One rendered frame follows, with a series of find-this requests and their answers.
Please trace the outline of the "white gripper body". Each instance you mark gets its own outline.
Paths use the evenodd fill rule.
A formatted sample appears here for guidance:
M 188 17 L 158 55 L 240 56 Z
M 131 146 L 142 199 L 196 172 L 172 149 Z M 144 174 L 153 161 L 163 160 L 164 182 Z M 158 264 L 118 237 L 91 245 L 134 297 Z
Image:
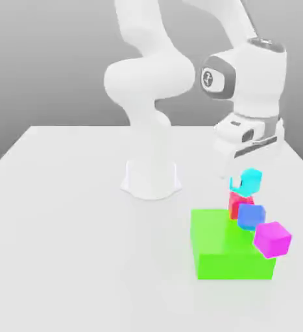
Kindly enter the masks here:
M 241 174 L 245 169 L 263 169 L 279 155 L 284 144 L 284 122 L 278 121 L 276 133 L 265 141 L 252 143 L 230 143 L 215 139 L 215 173 L 220 178 Z

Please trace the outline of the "small cyan cube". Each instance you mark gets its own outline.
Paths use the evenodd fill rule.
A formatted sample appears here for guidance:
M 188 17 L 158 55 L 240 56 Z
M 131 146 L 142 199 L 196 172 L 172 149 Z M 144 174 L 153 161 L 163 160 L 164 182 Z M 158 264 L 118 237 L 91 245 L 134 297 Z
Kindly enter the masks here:
M 234 187 L 233 178 L 230 178 L 229 189 L 242 197 L 249 197 L 260 190 L 262 175 L 257 169 L 246 169 L 241 173 L 239 186 Z

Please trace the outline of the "small red cube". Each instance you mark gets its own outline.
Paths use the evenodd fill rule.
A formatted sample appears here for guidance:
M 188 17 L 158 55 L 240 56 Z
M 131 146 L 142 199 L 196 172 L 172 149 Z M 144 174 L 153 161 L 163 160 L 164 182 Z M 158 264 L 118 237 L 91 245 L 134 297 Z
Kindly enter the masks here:
M 244 197 L 231 191 L 229 196 L 229 217 L 231 220 L 237 220 L 240 204 L 254 204 L 252 196 Z

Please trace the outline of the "small blue cube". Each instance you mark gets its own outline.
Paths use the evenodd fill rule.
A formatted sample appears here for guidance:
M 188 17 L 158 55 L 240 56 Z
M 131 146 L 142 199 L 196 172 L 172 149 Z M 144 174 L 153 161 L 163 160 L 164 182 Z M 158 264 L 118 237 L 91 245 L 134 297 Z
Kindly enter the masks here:
M 237 225 L 244 230 L 254 231 L 265 222 L 266 211 L 262 205 L 241 204 L 239 206 Z

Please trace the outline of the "small magenta cube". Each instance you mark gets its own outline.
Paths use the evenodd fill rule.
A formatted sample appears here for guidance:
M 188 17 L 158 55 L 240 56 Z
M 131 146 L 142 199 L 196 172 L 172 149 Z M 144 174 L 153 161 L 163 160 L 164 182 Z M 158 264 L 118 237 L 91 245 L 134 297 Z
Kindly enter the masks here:
M 253 244 L 266 259 L 271 259 L 286 255 L 291 240 L 292 234 L 274 221 L 256 226 Z

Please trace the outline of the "large green box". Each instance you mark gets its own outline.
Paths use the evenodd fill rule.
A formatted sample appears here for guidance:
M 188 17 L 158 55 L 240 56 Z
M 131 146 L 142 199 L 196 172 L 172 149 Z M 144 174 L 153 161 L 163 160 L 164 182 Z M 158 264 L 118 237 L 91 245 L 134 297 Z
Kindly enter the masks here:
M 190 237 L 197 279 L 266 279 L 276 259 L 254 246 L 254 233 L 241 229 L 226 209 L 192 209 Z

